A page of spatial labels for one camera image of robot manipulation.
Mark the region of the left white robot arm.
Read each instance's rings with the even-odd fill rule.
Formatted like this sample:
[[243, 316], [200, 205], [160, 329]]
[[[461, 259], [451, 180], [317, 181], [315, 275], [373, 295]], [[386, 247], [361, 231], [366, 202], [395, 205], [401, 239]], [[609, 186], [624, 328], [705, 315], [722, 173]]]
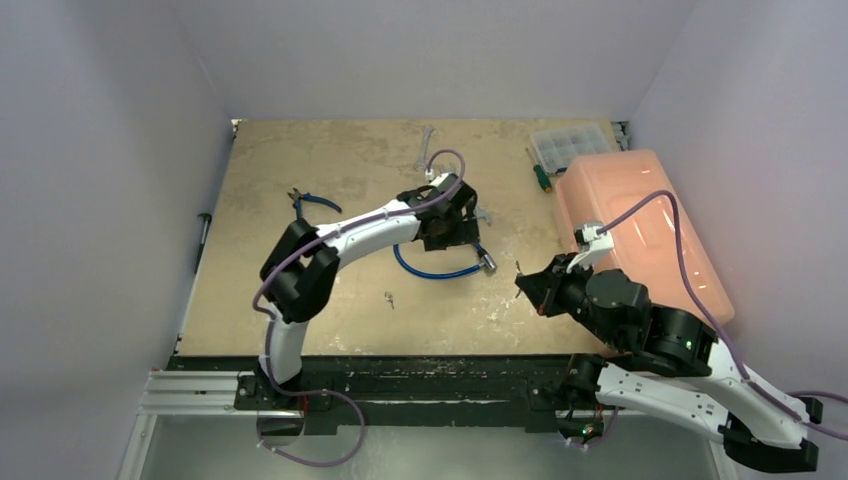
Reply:
[[329, 303], [343, 268], [404, 243], [420, 242], [427, 251], [476, 244], [477, 201], [471, 186], [446, 173], [343, 222], [290, 223], [260, 269], [262, 283], [252, 301], [253, 308], [270, 319], [259, 356], [266, 375], [259, 385], [260, 397], [275, 409], [287, 408], [297, 399], [295, 377], [302, 370], [309, 323]]

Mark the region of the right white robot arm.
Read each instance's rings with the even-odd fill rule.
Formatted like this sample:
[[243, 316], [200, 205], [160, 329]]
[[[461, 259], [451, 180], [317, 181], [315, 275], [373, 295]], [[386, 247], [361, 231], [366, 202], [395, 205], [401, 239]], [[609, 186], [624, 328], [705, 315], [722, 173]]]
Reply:
[[656, 304], [621, 270], [570, 269], [557, 255], [515, 284], [540, 316], [569, 315], [614, 351], [575, 354], [565, 376], [539, 387], [570, 408], [589, 403], [635, 410], [698, 433], [733, 461], [770, 474], [814, 472], [819, 448], [809, 427], [823, 405], [794, 398], [743, 373], [729, 346], [697, 316]]

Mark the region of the silver key bunch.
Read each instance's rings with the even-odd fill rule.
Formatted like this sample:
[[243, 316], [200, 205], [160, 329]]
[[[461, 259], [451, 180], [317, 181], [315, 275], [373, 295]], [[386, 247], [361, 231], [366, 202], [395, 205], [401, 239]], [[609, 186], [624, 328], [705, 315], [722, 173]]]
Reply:
[[514, 298], [517, 299], [518, 297], [520, 297], [522, 295], [522, 289], [519, 286], [519, 279], [523, 276], [523, 273], [521, 271], [520, 264], [519, 264], [518, 260], [515, 261], [515, 269], [516, 269], [516, 275], [515, 275], [515, 279], [514, 279], [514, 284], [516, 285], [518, 290], [517, 290]]

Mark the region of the blue cable lock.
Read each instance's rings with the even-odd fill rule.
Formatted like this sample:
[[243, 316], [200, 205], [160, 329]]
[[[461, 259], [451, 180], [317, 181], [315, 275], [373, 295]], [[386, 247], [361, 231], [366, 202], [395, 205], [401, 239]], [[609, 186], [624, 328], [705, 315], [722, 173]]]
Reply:
[[493, 275], [498, 266], [479, 243], [447, 250], [425, 251], [412, 243], [394, 245], [396, 262], [407, 273], [426, 280], [454, 280], [476, 274]]

